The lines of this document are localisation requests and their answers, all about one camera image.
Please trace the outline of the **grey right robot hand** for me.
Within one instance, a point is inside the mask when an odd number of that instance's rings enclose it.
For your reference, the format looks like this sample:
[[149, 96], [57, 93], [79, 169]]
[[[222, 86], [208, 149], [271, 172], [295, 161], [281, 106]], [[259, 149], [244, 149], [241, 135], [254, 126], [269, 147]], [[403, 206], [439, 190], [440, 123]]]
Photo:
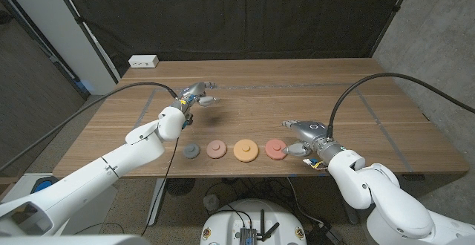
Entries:
[[315, 152], [320, 160], [329, 163], [345, 150], [332, 137], [327, 137], [327, 127], [322, 122], [285, 120], [281, 125], [292, 130], [298, 138], [298, 142], [282, 150], [284, 154], [306, 157]]

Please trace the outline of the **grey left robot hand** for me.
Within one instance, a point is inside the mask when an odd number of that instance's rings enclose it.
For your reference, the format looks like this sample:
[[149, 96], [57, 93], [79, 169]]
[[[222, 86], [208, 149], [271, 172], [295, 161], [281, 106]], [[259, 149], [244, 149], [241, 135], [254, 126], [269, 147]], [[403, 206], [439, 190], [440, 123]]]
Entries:
[[186, 124], [191, 125], [193, 122], [193, 115], [191, 107], [198, 104], [202, 107], [207, 107], [219, 101], [216, 97], [206, 95], [206, 89], [216, 88], [213, 82], [197, 82], [184, 88], [176, 97], [171, 107], [178, 108], [185, 116]]

